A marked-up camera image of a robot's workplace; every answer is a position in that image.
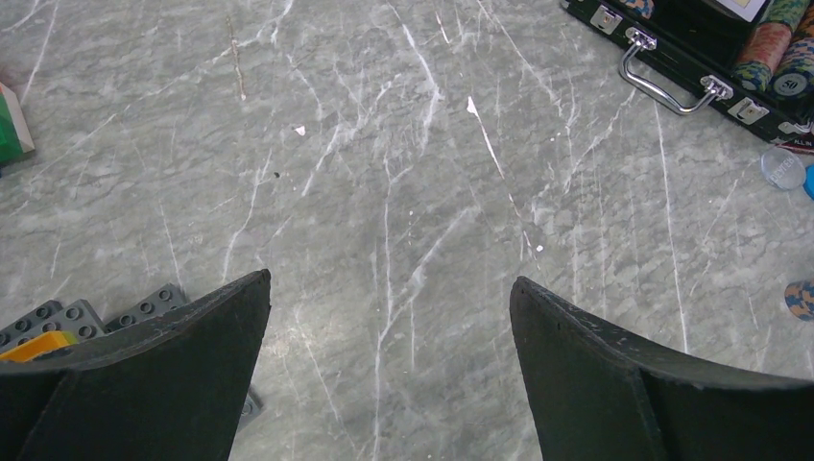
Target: black case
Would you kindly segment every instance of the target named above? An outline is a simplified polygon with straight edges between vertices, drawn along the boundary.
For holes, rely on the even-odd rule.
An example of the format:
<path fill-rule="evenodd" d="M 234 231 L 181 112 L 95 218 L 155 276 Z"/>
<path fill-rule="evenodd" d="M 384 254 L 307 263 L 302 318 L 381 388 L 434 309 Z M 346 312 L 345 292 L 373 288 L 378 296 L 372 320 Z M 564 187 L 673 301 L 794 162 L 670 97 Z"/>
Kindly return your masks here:
<path fill-rule="evenodd" d="M 693 51 L 691 40 L 696 38 L 692 36 L 696 31 L 692 28 L 687 28 L 679 34 L 670 34 L 653 20 L 644 19 L 636 12 L 615 2 L 561 0 L 561 5 L 569 14 L 586 23 L 600 36 L 627 49 L 628 51 L 620 58 L 620 75 L 675 113 L 680 112 L 671 108 L 671 105 L 663 98 L 653 94 L 654 88 L 661 90 L 657 85 L 647 81 L 644 81 L 645 85 L 637 85 L 626 78 L 622 60 L 625 58 L 629 58 L 629 61 L 639 59 L 693 95 L 712 99 L 709 103 L 712 108 L 763 140 L 785 142 L 810 132 L 811 98 L 795 103 L 793 107 L 788 104 L 784 106 L 763 93 L 745 89 L 740 83 L 730 78 L 729 69 L 740 51 L 739 47 L 728 52 L 715 50 L 718 56 L 725 57 L 723 60 L 715 60 Z M 727 24 L 726 18 L 721 20 L 723 22 L 720 24 L 722 30 L 732 30 L 734 22 Z M 739 27 L 748 28 L 748 33 L 753 25 L 741 23 Z M 716 40 L 708 40 L 706 43 L 711 43 L 711 46 L 714 47 Z M 651 86 L 650 89 L 643 88 L 647 84 Z M 707 94 L 705 85 L 711 86 L 715 94 Z"/>

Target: white vein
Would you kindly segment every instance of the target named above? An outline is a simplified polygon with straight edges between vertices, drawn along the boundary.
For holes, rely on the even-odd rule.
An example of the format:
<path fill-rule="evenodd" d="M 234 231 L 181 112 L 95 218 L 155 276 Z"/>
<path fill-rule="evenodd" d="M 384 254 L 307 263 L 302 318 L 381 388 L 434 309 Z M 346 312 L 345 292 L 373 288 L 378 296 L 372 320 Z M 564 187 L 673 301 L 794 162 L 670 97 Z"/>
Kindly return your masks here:
<path fill-rule="evenodd" d="M 393 5 L 390 8 L 395 13 L 395 16 L 401 21 L 401 16 L 398 15 L 398 12 L 395 10 Z M 427 60 L 419 51 L 419 48 L 416 46 L 416 41 L 413 40 L 413 35 L 410 33 L 410 30 L 407 29 L 407 25 L 404 22 L 401 22 L 401 31 L 404 33 L 404 36 L 407 37 L 407 42 L 410 43 L 410 47 L 413 48 L 413 51 L 416 53 L 416 56 L 419 58 L 421 62 L 421 67 L 424 69 L 424 74 L 427 77 L 427 81 L 432 86 L 432 98 L 430 99 L 429 107 L 425 110 L 424 118 L 422 120 L 423 124 L 423 132 L 421 134 L 421 154 L 423 155 L 427 148 L 427 142 L 429 142 L 429 130 L 430 125 L 432 125 L 433 116 L 435 115 L 435 107 L 439 101 L 441 101 L 441 89 L 438 87 L 438 84 L 435 82 L 435 78 L 433 78 L 432 72 L 430 71 L 430 66 L 427 65 Z"/>
<path fill-rule="evenodd" d="M 147 277 L 149 277 L 153 270 L 150 269 L 150 260 L 147 259 L 147 252 L 144 251 L 144 241 L 140 234 L 138 235 L 138 247 L 141 248 L 141 257 L 144 259 L 144 269 L 147 271 Z"/>
<path fill-rule="evenodd" d="M 574 278 L 571 282 L 572 289 L 574 292 L 574 303 L 578 304 L 579 300 L 577 300 L 577 295 L 579 294 L 579 282 L 577 279 L 577 275 L 579 271 L 577 271 L 577 260 L 579 259 L 579 249 L 577 248 L 577 232 L 576 229 L 571 230 L 571 247 L 573 253 L 571 255 L 571 270 L 574 273 Z"/>
<path fill-rule="evenodd" d="M 467 100 L 467 112 L 471 113 L 478 119 L 478 124 L 481 126 L 481 133 L 483 134 L 484 141 L 486 141 L 486 147 L 489 149 L 489 153 L 491 155 L 492 161 L 494 161 L 494 166 L 497 167 L 497 173 L 500 174 L 500 178 L 504 181 L 506 180 L 506 175 L 503 174 L 503 167 L 500 166 L 500 162 L 497 161 L 497 155 L 494 153 L 494 149 L 491 146 L 491 142 L 489 141 L 489 135 L 486 133 L 486 128 L 484 128 L 483 120 L 481 120 L 481 115 L 478 113 L 478 108 L 475 107 L 475 102 L 472 101 L 472 97 L 469 96 Z"/>
<path fill-rule="evenodd" d="M 82 182 L 82 176 L 84 176 L 84 171 L 87 169 L 87 164 L 90 162 L 90 158 L 93 156 L 93 153 L 89 153 L 87 157 L 84 159 L 84 164 L 82 165 L 82 170 L 79 172 L 79 177 L 77 178 L 76 184 L 74 184 L 74 193 L 73 198 L 76 200 L 77 194 L 79 194 L 79 184 Z"/>
<path fill-rule="evenodd" d="M 284 18 L 286 15 L 288 15 L 288 13 L 291 11 L 291 8 L 292 8 L 293 6 L 294 6 L 294 0 L 286 0 L 286 2 L 285 2 L 285 6 L 283 7 L 283 11 L 282 11 L 282 13 L 281 13 L 281 14 L 280 14 L 278 17 L 276 17 L 276 18 L 274 19 L 274 23 L 275 23 L 275 31 L 274 31 L 274 32 L 272 32 L 271 37 L 270 37 L 271 43 L 272 43 L 274 46 L 276 46 L 276 45 L 277 45 L 277 32 L 279 31 L 279 24 L 280 24 L 280 21 L 282 21 L 282 19 L 283 19 L 283 18 Z"/>
<path fill-rule="evenodd" d="M 749 311 L 752 312 L 752 322 L 754 323 L 754 329 L 760 329 L 757 325 L 757 317 L 754 316 L 754 307 L 752 306 L 752 295 L 749 294 L 749 289 L 747 287 L 743 287 L 743 291 L 746 292 L 746 300 L 749 303 Z"/>
<path fill-rule="evenodd" d="M 592 152 L 593 149 L 598 147 L 602 141 L 608 139 L 611 136 L 611 133 L 613 133 L 613 124 L 616 123 L 616 120 L 622 113 L 622 109 L 630 105 L 634 96 L 635 89 L 632 89 L 631 94 L 628 95 L 628 99 L 626 99 L 624 102 L 622 102 L 621 105 L 619 105 L 619 109 L 617 109 L 613 117 L 610 118 L 610 121 L 608 122 L 608 127 L 605 128 L 605 130 L 602 131 L 601 133 L 594 136 L 593 139 L 591 139 L 590 144 L 588 144 L 587 148 L 583 151 L 582 155 L 577 159 L 575 163 L 573 163 L 572 160 L 573 166 L 571 167 L 571 172 L 568 174 L 568 177 L 565 178 L 565 183 L 563 185 L 563 194 L 566 194 L 568 193 L 569 190 L 571 190 L 571 178 L 573 178 L 574 174 L 577 172 L 577 169 L 580 167 L 580 164 L 583 162 L 588 153 Z M 565 126 L 565 132 L 571 133 L 567 125 Z"/>
<path fill-rule="evenodd" d="M 419 264 L 417 265 L 416 269 L 413 270 L 413 273 L 409 279 L 409 285 L 413 288 L 413 293 L 411 294 L 410 298 L 403 303 L 401 307 L 397 310 L 394 310 L 396 299 L 401 297 L 402 294 L 408 291 L 408 288 L 405 287 L 398 295 L 394 294 L 393 290 L 393 279 L 392 279 L 392 263 L 391 263 L 391 244 L 390 244 L 390 197 L 393 192 L 393 186 L 400 180 L 407 172 L 410 171 L 410 168 L 403 170 L 401 173 L 396 175 L 395 177 L 391 174 L 390 171 L 390 163 L 388 162 L 387 157 L 384 159 L 384 169 L 385 173 L 387 174 L 388 178 L 388 189 L 387 195 L 384 199 L 384 255 L 385 255 L 385 277 L 386 277 L 386 299 L 387 299 L 387 318 L 385 322 L 385 326 L 379 331 L 378 340 L 376 342 L 376 355 L 374 358 L 374 365 L 373 365 L 373 374 L 374 374 L 374 386 L 375 386 L 375 413 L 373 419 L 373 454 L 372 459 L 378 459 L 378 452 L 379 452 L 379 442 L 380 442 L 380 435 L 381 435 L 381 428 L 380 428 L 380 418 L 379 418 L 379 408 L 381 406 L 381 354 L 382 354 L 382 345 L 384 344 L 384 340 L 387 338 L 388 334 L 390 333 L 390 329 L 393 327 L 395 320 L 401 314 L 401 312 L 405 308 L 412 308 L 413 301 L 419 295 L 421 289 L 424 286 L 424 269 L 428 262 L 433 258 L 433 256 L 438 252 L 439 248 L 443 244 L 444 240 L 458 227 L 464 217 L 469 216 L 473 211 L 477 210 L 477 207 L 470 206 L 463 209 L 455 219 L 450 222 L 447 226 L 446 230 L 443 234 L 435 241 L 435 243 L 430 247 L 429 251 L 424 254 L 424 256 L 420 259 Z M 415 338 L 415 321 L 411 323 L 411 337 Z M 411 347 L 415 346 L 415 341 L 411 340 Z"/>
<path fill-rule="evenodd" d="M 54 271 L 57 269 L 57 256 L 60 254 L 60 247 L 62 246 L 62 229 L 60 229 L 60 236 L 57 239 L 57 249 L 54 250 L 54 258 L 51 261 L 51 280 L 54 279 Z"/>
<path fill-rule="evenodd" d="M 279 228 L 275 230 L 275 233 L 272 235 L 272 238 L 279 236 L 283 231 L 285 231 L 286 226 L 288 226 L 288 222 L 291 221 L 291 216 L 285 218 L 285 221 L 282 222 Z"/>
<path fill-rule="evenodd" d="M 228 198 L 228 199 L 222 201 L 221 203 L 219 203 L 218 205 L 216 205 L 207 214 L 212 214 L 216 209 L 220 208 L 221 206 L 224 206 L 224 205 L 228 204 L 229 202 L 231 202 L 232 200 L 234 200 L 236 198 L 237 198 L 236 195 L 231 196 L 230 198 Z"/>
<path fill-rule="evenodd" d="M 712 267 L 712 258 L 708 257 L 706 259 L 706 267 L 704 271 L 701 272 L 701 275 L 695 280 L 695 283 L 692 284 L 692 288 L 689 289 L 689 298 L 692 298 L 692 294 L 695 293 L 695 288 L 701 283 L 701 280 L 704 279 L 704 276 L 707 272 L 709 272 L 709 268 Z"/>
<path fill-rule="evenodd" d="M 11 32 L 11 31 L 17 29 L 18 27 L 20 27 L 23 24 L 25 24 L 26 22 L 28 22 L 28 20 L 31 19 L 31 17 L 33 15 L 37 14 L 40 10 L 42 10 L 42 7 L 39 5 L 39 0 L 35 0 L 34 4 L 31 6 L 31 10 L 28 12 L 28 14 L 23 16 L 19 21 L 13 23 L 11 26 L 9 26 L 9 27 L 7 27 L 7 28 L 5 28 L 3 30 L 0 30 L 0 32 L 2 32 L 2 33 Z"/>
<path fill-rule="evenodd" d="M 607 247 L 608 242 L 605 240 L 605 209 L 602 205 L 604 201 L 602 197 L 602 182 L 596 176 L 596 152 L 593 153 L 593 180 L 596 182 L 596 186 L 599 191 L 599 251 L 600 257 L 602 257 L 602 315 L 606 319 L 608 318 L 608 296 L 606 294 L 606 277 L 608 276 L 607 271 L 608 268 L 605 266 L 605 261 L 607 259 Z"/>
<path fill-rule="evenodd" d="M 302 406 L 302 401 L 299 399 L 299 391 L 297 390 L 297 386 L 294 384 L 294 380 L 291 379 L 291 373 L 288 371 L 288 364 L 285 361 L 285 354 L 282 353 L 280 358 L 282 359 L 282 369 L 285 370 L 285 375 L 288 377 L 288 383 L 291 385 L 291 390 L 294 391 L 294 398 L 297 400 L 297 405 Z"/>
<path fill-rule="evenodd" d="M 738 257 L 743 259 L 743 251 L 740 249 L 740 230 L 738 229 L 737 218 L 735 218 L 735 250 Z"/>
<path fill-rule="evenodd" d="M 730 189 L 730 193 L 727 194 L 727 198 L 724 200 L 724 202 L 718 208 L 718 212 L 715 214 L 715 219 L 712 220 L 712 224 L 709 225 L 709 229 L 707 229 L 706 233 L 704 234 L 704 240 L 703 240 L 704 242 L 706 242 L 706 240 L 709 238 L 709 233 L 712 231 L 712 228 L 715 227 L 715 223 L 717 223 L 718 220 L 721 219 L 721 216 L 724 214 L 724 208 L 726 208 L 727 204 L 730 202 L 730 199 L 732 198 L 732 194 L 734 193 L 735 189 L 737 188 L 737 184 L 738 184 L 739 181 L 740 181 L 740 178 L 738 178 L 737 180 L 735 180 L 732 183 L 732 189 Z"/>
<path fill-rule="evenodd" d="M 314 353 L 311 351 L 311 345 L 308 339 L 305 337 L 305 334 L 302 332 L 302 326 L 299 324 L 299 315 L 295 313 L 294 315 L 295 321 L 297 321 L 297 328 L 299 328 L 299 335 L 302 337 L 302 344 L 305 345 L 305 348 L 308 350 L 308 356 L 311 357 L 311 363 L 314 364 L 314 370 L 317 372 L 317 376 L 320 377 L 320 383 L 323 385 L 323 390 L 325 391 L 325 395 L 328 398 L 328 405 L 331 407 L 331 411 L 333 411 L 333 417 L 336 419 L 336 422 L 339 423 L 339 426 L 342 427 L 342 431 L 347 437 L 347 440 L 350 442 L 350 446 L 356 451 L 356 444 L 353 443 L 353 439 L 350 438 L 350 434 L 347 433 L 347 429 L 345 429 L 345 422 L 342 420 L 342 416 L 339 414 L 339 410 L 337 410 L 336 405 L 333 402 L 333 398 L 330 395 L 330 391 L 328 390 L 327 384 L 325 384 L 325 379 L 323 377 L 323 372 L 320 370 L 320 364 L 317 363 L 317 358 L 314 356 Z"/>
<path fill-rule="evenodd" d="M 135 143 L 135 140 L 130 135 L 130 129 L 127 128 L 121 120 L 119 120 L 119 126 L 122 127 L 122 131 L 124 131 L 125 136 L 128 137 L 132 148 L 135 150 L 135 154 L 138 159 L 141 161 L 141 167 L 146 171 L 147 170 L 147 163 L 144 162 L 144 156 L 141 155 L 141 149 L 138 148 L 138 145 Z"/>
<path fill-rule="evenodd" d="M 311 172 L 308 174 L 308 181 L 305 182 L 305 187 L 302 188 L 302 192 L 299 194 L 301 197 L 305 197 L 306 195 L 308 195 L 308 191 L 311 190 L 311 183 L 313 182 L 314 177 L 316 176 L 317 172 L 320 171 L 320 168 L 323 166 L 323 162 L 333 151 L 333 148 L 336 145 L 337 140 L 339 139 L 339 130 L 340 126 L 337 125 L 336 129 L 334 129 L 333 131 L 333 136 L 331 136 L 331 140 L 328 141 L 328 145 L 327 147 L 325 147 L 325 152 L 320 157 L 320 159 L 317 160 L 317 164 L 314 165 L 313 168 L 311 168 Z"/>
<path fill-rule="evenodd" d="M 497 115 L 497 140 L 500 141 L 500 135 L 503 131 L 500 129 L 500 76 L 497 76 L 497 84 L 494 89 L 494 114 Z"/>
<path fill-rule="evenodd" d="M 441 35 L 443 36 L 443 41 L 445 41 L 446 44 L 449 44 L 449 37 L 446 36 L 446 31 L 443 29 L 443 23 L 441 22 L 441 17 L 438 16 L 438 12 L 435 12 L 435 20 L 438 21 L 438 27 L 441 28 Z"/>
<path fill-rule="evenodd" d="M 410 301 L 410 371 L 416 370 L 416 311 Z"/>
<path fill-rule="evenodd" d="M 565 122 L 565 136 L 568 138 L 568 158 L 571 161 L 571 175 L 576 171 L 576 163 L 574 162 L 574 145 L 571 140 L 571 127 L 577 122 L 580 111 L 577 108 L 577 100 L 574 94 L 574 82 L 571 77 L 571 71 L 568 71 L 568 86 L 571 88 L 571 113 L 568 114 L 568 120 Z"/>
<path fill-rule="evenodd" d="M 173 256 L 173 265 L 176 268 L 176 279 L 178 280 L 179 287 L 183 287 L 183 284 L 180 282 L 180 270 L 178 260 L 176 259 L 176 249 L 173 247 L 173 237 L 170 236 L 170 228 L 167 226 L 167 216 L 164 214 L 164 205 L 161 203 L 161 201 L 158 201 L 158 209 L 161 211 L 161 220 L 164 222 L 164 231 L 167 233 L 167 240 L 170 242 L 170 253 Z"/>
<path fill-rule="evenodd" d="M 113 240 L 116 241 L 116 246 L 121 248 L 122 247 L 122 242 L 119 241 L 119 237 L 116 235 L 116 231 L 113 229 L 113 222 L 108 221 L 108 226 L 110 227 L 110 234 L 113 236 Z"/>
<path fill-rule="evenodd" d="M 113 115 L 111 115 L 110 117 L 108 117 L 108 120 L 106 120 L 104 123 L 102 123 L 102 125 L 99 125 L 98 127 L 96 127 L 96 129 L 94 129 L 92 132 L 90 132 L 90 133 L 89 133 L 87 136 L 85 136 L 85 137 L 83 137 L 82 139 L 80 139 L 80 140 L 78 140 L 77 142 L 75 142 L 75 143 L 74 143 L 74 145 L 73 145 L 73 146 L 71 146 L 71 147 L 70 147 L 70 148 L 69 148 L 67 151 L 65 151 L 65 153 L 64 153 L 64 154 L 62 154 L 61 156 L 59 156 L 59 157 L 55 158 L 55 159 L 54 159 L 54 160 L 52 160 L 50 163 L 48 163 L 47 165 L 45 165 L 45 167 L 44 167 L 44 168 L 42 168 L 41 170 L 39 170 L 39 172 L 38 172 L 38 173 L 36 173 L 36 174 L 35 174 L 35 175 L 34 175 L 34 176 L 31 178 L 31 180 L 29 181 L 29 185 L 31 185 L 31 184 L 34 182 L 34 180 L 36 180 L 37 178 L 39 178 L 40 176 L 42 176 L 42 174 L 43 174 L 43 173 L 45 173 L 45 172 L 46 172 L 46 171 L 47 171 L 49 168 L 51 168 L 52 166 L 54 166 L 54 165 L 55 165 L 55 164 L 56 164 L 58 161 L 60 161 L 60 160 L 62 160 L 63 158 L 67 157 L 68 155 L 70 155 L 70 154 L 71 154 L 72 152 L 74 152 L 74 151 L 75 151 L 75 150 L 76 150 L 76 149 L 77 149 L 79 146 L 81 146 L 81 145 L 82 145 L 82 144 L 83 144 L 85 141 L 87 141 L 88 139 L 90 139 L 91 137 L 93 137 L 93 135 L 94 135 L 94 134 L 98 133 L 98 132 L 99 132 L 99 131 L 100 131 L 102 128 L 104 128 L 105 126 L 107 126 L 107 125 L 108 125 L 108 123 L 110 123 L 110 121 L 111 121 L 111 120 L 113 120 L 113 118 L 114 118 L 116 115 L 118 115 L 118 114 L 117 114 L 117 113 L 114 113 Z"/>
<path fill-rule="evenodd" d="M 333 73 L 334 73 L 334 75 L 336 75 L 337 80 L 339 80 L 339 83 L 342 84 L 342 87 L 344 87 L 347 90 L 347 94 L 350 96 L 350 99 L 356 105 L 357 113 L 358 114 L 361 114 L 362 112 L 368 113 L 368 110 L 365 109 L 362 106 L 362 103 L 359 101 L 359 97 L 356 96 L 356 93 L 354 93 L 353 90 L 350 89 L 350 86 L 348 86 L 347 83 L 345 82 L 345 77 L 343 77 L 342 74 L 339 73 L 339 68 L 337 68 L 336 62 L 333 63 Z"/>
<path fill-rule="evenodd" d="M 664 210 L 667 213 L 667 235 L 670 238 L 670 251 L 673 255 L 673 277 L 676 282 L 676 299 L 679 302 L 679 315 L 681 316 L 682 320 L 682 339 L 684 345 L 684 352 L 689 353 L 689 348 L 687 347 L 687 336 L 686 336 L 686 321 L 684 319 L 684 306 L 682 304 L 682 290 L 679 285 L 679 262 L 676 259 L 676 247 L 673 243 L 673 222 L 670 211 L 670 186 L 667 180 L 667 157 L 664 154 L 664 134 L 661 131 L 661 120 L 658 117 L 658 103 L 656 101 L 653 102 L 654 111 L 656 112 L 656 126 L 658 128 L 658 150 L 661 152 L 661 170 L 664 173 L 664 195 L 665 195 L 665 205 Z"/>
<path fill-rule="evenodd" d="M 631 237 L 633 238 L 634 242 L 634 260 L 636 263 L 636 288 L 641 289 L 641 284 L 638 281 L 638 273 L 641 270 L 641 266 L 638 262 L 638 241 L 636 240 L 636 227 L 635 227 L 635 206 L 634 206 L 634 192 L 631 189 L 631 182 L 628 181 L 628 197 L 631 199 Z"/>
<path fill-rule="evenodd" d="M 515 204 L 515 198 L 512 197 L 512 194 L 509 194 L 509 200 L 512 201 L 512 205 Z M 515 206 L 515 214 L 517 215 L 518 218 L 520 217 L 520 211 L 517 209 L 517 206 Z M 525 238 L 526 240 L 526 247 L 528 247 L 529 254 L 532 256 L 532 259 L 537 260 L 537 253 L 534 250 L 532 250 L 532 241 L 529 240 L 529 233 L 526 232 L 525 230 L 523 231 L 523 238 Z"/>
<path fill-rule="evenodd" d="M 806 351 L 805 357 L 808 358 L 808 372 L 811 373 L 811 377 L 814 378 L 814 363 L 811 363 L 811 351 Z"/>
<path fill-rule="evenodd" d="M 484 5 L 481 2 L 481 0 L 477 0 L 477 2 L 478 2 L 478 6 L 480 6 L 481 11 L 486 15 L 486 17 L 492 23 L 497 24 L 497 26 L 500 28 L 501 32 L 503 32 L 503 35 L 506 36 L 506 38 L 509 40 L 509 43 L 512 44 L 512 48 L 515 50 L 515 54 L 517 54 L 517 56 L 520 57 L 520 60 L 523 61 L 523 65 L 529 70 L 529 72 L 531 72 L 532 75 L 535 76 L 535 78 L 537 79 L 539 87 L 542 88 L 543 90 L 545 90 L 545 92 L 548 94 L 548 99 L 551 101 L 552 104 L 557 106 L 558 115 L 560 117 L 562 117 L 563 116 L 563 108 L 560 105 L 560 98 L 557 97 L 557 93 L 554 92 L 554 90 L 551 88 L 551 85 L 546 85 L 543 82 L 542 77 L 537 72 L 537 70 L 535 70 L 535 68 L 532 66 L 532 64 L 530 64 L 528 62 L 528 60 L 526 60 L 526 57 L 523 56 L 522 53 L 520 53 L 520 49 L 517 48 L 517 45 L 515 44 L 514 39 L 512 38 L 512 36 L 509 35 L 509 32 L 506 30 L 506 28 L 503 27 L 503 23 L 500 22 L 500 19 L 497 17 L 497 15 L 496 14 L 490 14 L 486 10 L 486 8 L 484 8 Z"/>
<path fill-rule="evenodd" d="M 69 274 L 68 277 L 66 277 L 65 280 L 63 280 L 62 283 L 60 283 L 60 286 L 58 286 L 57 289 L 54 290 L 54 293 L 51 294 L 51 299 L 54 299 L 54 298 L 57 297 L 57 295 L 60 293 L 60 291 L 62 291 L 62 288 L 64 288 L 65 285 L 68 284 L 68 281 L 70 281 L 73 276 L 74 276 L 73 274 Z"/>
<path fill-rule="evenodd" d="M 508 458 L 506 458 L 507 461 L 517 461 L 518 459 L 520 459 L 520 454 L 523 453 L 523 450 L 529 445 L 533 445 L 526 443 L 526 437 L 527 434 L 534 433 L 534 429 L 535 427 L 533 425 L 528 424 L 523 427 L 522 432 L 520 432 L 520 438 L 519 440 L 517 440 L 517 447 L 515 447 L 515 451 L 512 452 L 512 454 Z"/>
<path fill-rule="evenodd" d="M 243 226 L 240 229 L 236 230 L 234 234 L 231 236 L 229 240 L 229 244 L 227 246 L 227 253 L 224 256 L 224 270 L 221 276 L 221 282 L 226 282 L 228 276 L 228 266 L 231 262 L 231 252 L 234 250 L 234 243 L 237 241 L 237 237 L 240 236 L 243 231 L 246 230 L 246 226 L 249 225 L 249 221 L 251 221 L 251 216 L 254 213 L 254 203 L 257 200 L 257 189 L 260 188 L 260 185 L 265 183 L 266 180 L 266 172 L 269 169 L 269 163 L 272 161 L 272 149 L 269 149 L 269 154 L 266 156 L 266 163 L 263 165 L 263 169 L 257 168 L 254 171 L 254 181 L 252 183 L 252 190 L 251 190 L 251 200 L 249 202 L 249 212 L 246 213 L 246 220 L 243 222 Z"/>
<path fill-rule="evenodd" d="M 288 55 L 288 62 L 292 66 L 294 65 L 294 61 L 291 58 L 291 55 Z M 308 79 L 306 79 L 305 76 L 302 75 L 302 71 L 300 71 L 298 68 L 295 67 L 294 68 L 294 73 L 305 84 L 305 86 L 308 86 L 308 92 L 310 92 L 311 96 L 314 97 L 314 100 L 317 101 L 317 120 L 322 120 L 323 119 L 323 102 L 320 101 L 320 97 L 317 96 L 317 91 L 314 89 L 314 86 L 312 86 L 311 83 L 308 82 Z"/>
<path fill-rule="evenodd" d="M 173 161 L 173 158 L 175 156 L 175 151 L 176 151 L 176 132 L 178 131 L 178 129 L 176 128 L 177 124 L 178 124 L 178 118 L 176 117 L 176 119 L 173 120 L 173 135 L 170 137 L 170 162 Z"/>
<path fill-rule="evenodd" d="M 757 370 L 759 372 L 763 371 L 763 364 L 766 360 L 766 352 L 769 351 L 769 343 L 772 340 L 772 326 L 769 325 L 769 330 L 766 332 L 766 346 L 763 346 L 763 349 L 757 355 Z"/>
<path fill-rule="evenodd" d="M 25 102 L 25 98 L 28 96 L 28 90 L 31 89 L 31 83 L 34 81 L 34 76 L 36 75 L 37 70 L 39 70 L 39 67 L 42 65 L 42 59 L 45 57 L 45 49 L 48 48 L 48 40 L 51 39 L 51 34 L 54 32 L 54 24 L 57 22 L 57 10 L 59 8 L 60 0 L 57 0 L 57 3 L 54 4 L 54 11 L 51 13 L 51 24 L 48 25 L 48 32 L 45 34 L 45 39 L 42 40 L 42 48 L 39 50 L 39 57 L 36 59 L 34 69 L 32 69 L 31 75 L 26 83 L 26 87 L 23 89 L 23 92 L 20 95 L 20 104 Z"/>

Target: gray marble surface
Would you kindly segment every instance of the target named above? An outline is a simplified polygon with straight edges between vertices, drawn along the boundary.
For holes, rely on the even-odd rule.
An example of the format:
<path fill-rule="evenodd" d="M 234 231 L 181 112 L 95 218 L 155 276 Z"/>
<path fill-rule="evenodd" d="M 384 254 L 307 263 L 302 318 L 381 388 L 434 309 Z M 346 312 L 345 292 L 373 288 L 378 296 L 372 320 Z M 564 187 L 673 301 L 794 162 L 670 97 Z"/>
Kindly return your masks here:
<path fill-rule="evenodd" d="M 0 80 L 37 151 L 0 180 L 0 324 L 269 267 L 267 411 L 234 460 L 538 458 L 518 275 L 811 378 L 782 290 L 814 276 L 813 204 L 620 55 L 553 0 L 7 1 Z"/>

